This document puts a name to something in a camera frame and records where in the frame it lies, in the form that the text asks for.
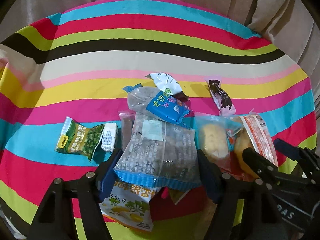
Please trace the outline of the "orange ginkgo snack packet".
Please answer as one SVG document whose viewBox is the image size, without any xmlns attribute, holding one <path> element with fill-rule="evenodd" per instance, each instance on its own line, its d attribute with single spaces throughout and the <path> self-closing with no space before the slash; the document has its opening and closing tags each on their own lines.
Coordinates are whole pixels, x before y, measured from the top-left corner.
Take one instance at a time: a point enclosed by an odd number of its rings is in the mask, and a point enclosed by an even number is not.
<svg viewBox="0 0 320 240">
<path fill-rule="evenodd" d="M 150 200 L 159 187 L 144 187 L 116 180 L 108 197 L 100 203 L 102 214 L 133 229 L 152 231 Z"/>
</svg>

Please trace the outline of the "pink chocolate candy bar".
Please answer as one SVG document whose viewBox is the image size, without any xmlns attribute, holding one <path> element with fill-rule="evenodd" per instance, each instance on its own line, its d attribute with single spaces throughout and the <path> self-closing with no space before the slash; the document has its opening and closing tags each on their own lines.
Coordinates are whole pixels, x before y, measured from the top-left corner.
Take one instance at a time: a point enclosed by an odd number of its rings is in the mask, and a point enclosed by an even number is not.
<svg viewBox="0 0 320 240">
<path fill-rule="evenodd" d="M 204 78 L 220 116 L 231 116 L 236 113 L 235 106 L 228 93 L 221 87 L 221 78 L 208 76 Z"/>
</svg>

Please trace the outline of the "white blue candy packet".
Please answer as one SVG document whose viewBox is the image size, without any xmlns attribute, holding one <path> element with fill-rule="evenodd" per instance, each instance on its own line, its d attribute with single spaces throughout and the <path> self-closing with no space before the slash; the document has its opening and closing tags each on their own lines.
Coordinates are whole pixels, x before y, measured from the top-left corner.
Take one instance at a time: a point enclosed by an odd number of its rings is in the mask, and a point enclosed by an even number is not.
<svg viewBox="0 0 320 240">
<path fill-rule="evenodd" d="M 170 74 L 162 72 L 151 73 L 147 75 L 146 78 L 152 79 L 158 89 L 174 98 L 182 102 L 189 100 L 189 96 L 183 92 L 180 84 Z"/>
</svg>

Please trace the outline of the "colourful striped cloth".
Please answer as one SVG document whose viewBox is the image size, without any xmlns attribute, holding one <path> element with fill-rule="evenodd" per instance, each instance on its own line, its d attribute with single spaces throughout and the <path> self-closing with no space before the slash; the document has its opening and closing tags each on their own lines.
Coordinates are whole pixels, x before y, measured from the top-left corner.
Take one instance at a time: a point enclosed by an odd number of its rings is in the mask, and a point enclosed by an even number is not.
<svg viewBox="0 0 320 240">
<path fill-rule="evenodd" d="M 104 0 L 36 21 L 1 43 L 1 208 L 23 237 L 51 181 L 79 178 L 88 160 L 55 150 L 67 116 L 119 122 L 125 86 L 172 75 L 193 111 L 216 115 L 205 83 L 219 76 L 238 114 L 255 112 L 273 139 L 316 146 L 307 74 L 247 27 L 173 0 Z"/>
</svg>

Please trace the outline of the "small blue snack packet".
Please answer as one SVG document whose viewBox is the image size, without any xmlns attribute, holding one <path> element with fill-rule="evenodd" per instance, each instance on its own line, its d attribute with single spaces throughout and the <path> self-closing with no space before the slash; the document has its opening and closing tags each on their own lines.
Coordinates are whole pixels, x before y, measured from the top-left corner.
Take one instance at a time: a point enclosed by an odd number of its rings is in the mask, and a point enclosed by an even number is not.
<svg viewBox="0 0 320 240">
<path fill-rule="evenodd" d="M 156 87 L 127 88 L 127 104 L 130 110 L 149 117 L 187 128 L 183 122 L 190 113 L 189 107 L 172 95 Z"/>
</svg>

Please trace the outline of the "clear cookie packet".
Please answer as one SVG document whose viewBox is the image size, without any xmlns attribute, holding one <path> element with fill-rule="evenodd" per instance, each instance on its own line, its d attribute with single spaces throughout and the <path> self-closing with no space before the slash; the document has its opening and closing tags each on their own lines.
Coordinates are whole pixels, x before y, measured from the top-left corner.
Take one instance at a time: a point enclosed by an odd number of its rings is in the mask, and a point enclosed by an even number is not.
<svg viewBox="0 0 320 240">
<path fill-rule="evenodd" d="M 219 168 L 231 170 L 231 152 L 243 124 L 219 115 L 196 112 L 194 122 L 197 128 L 199 147 L 211 163 Z"/>
</svg>

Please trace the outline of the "beige curtain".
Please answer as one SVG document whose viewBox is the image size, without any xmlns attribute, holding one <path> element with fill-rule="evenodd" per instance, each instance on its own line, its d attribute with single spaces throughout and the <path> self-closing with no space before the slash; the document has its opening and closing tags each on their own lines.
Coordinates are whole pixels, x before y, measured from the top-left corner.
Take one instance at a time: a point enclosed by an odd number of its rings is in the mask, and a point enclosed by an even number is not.
<svg viewBox="0 0 320 240">
<path fill-rule="evenodd" d="M 1 0 L 1 38 L 55 12 L 101 0 Z M 219 12 L 271 39 L 311 77 L 319 93 L 319 29 L 300 0 L 176 0 Z"/>
</svg>

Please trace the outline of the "blue clear snack packet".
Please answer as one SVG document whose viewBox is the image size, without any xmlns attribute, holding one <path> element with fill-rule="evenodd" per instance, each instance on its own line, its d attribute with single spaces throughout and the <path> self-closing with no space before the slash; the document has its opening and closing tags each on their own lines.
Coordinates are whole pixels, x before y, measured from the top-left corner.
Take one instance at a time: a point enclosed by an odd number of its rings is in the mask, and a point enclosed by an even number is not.
<svg viewBox="0 0 320 240">
<path fill-rule="evenodd" d="M 140 186 L 199 187 L 195 132 L 136 113 L 131 139 L 114 171 L 120 180 Z"/>
</svg>

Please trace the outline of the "red clear pastry packet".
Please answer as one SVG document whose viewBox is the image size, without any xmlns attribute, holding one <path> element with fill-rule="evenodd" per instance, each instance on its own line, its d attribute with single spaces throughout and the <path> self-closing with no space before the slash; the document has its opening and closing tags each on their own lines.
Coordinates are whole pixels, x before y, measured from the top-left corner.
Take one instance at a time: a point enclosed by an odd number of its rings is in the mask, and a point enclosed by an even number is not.
<svg viewBox="0 0 320 240">
<path fill-rule="evenodd" d="M 238 159 L 240 168 L 246 174 L 257 178 L 257 175 L 243 160 L 242 153 L 246 148 L 255 150 L 273 165 L 279 166 L 266 122 L 259 114 L 234 115 L 229 117 L 229 120 L 237 122 L 234 127 L 227 128 L 227 134 L 231 137 L 232 150 Z"/>
</svg>

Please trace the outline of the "green pea snack packet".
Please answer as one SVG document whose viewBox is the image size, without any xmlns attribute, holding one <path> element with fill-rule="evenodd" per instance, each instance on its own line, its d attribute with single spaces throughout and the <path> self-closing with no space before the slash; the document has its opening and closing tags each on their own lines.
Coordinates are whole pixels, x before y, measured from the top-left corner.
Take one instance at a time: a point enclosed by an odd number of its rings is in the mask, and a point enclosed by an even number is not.
<svg viewBox="0 0 320 240">
<path fill-rule="evenodd" d="M 108 122 L 88 128 L 71 117 L 63 123 L 56 152 L 84 155 L 91 161 L 97 150 L 112 152 L 116 145 L 118 125 Z"/>
</svg>

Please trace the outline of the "red jerky stick packet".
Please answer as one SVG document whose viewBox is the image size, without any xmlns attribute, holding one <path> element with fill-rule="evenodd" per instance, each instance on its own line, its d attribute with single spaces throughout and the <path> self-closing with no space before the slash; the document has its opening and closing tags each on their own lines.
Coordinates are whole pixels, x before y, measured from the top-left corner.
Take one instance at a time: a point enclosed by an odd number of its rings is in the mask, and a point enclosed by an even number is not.
<svg viewBox="0 0 320 240">
<path fill-rule="evenodd" d="M 121 122 L 121 149 L 124 151 L 128 143 L 131 140 L 132 128 L 135 122 L 136 113 L 135 111 L 127 110 L 120 111 L 119 118 Z"/>
</svg>

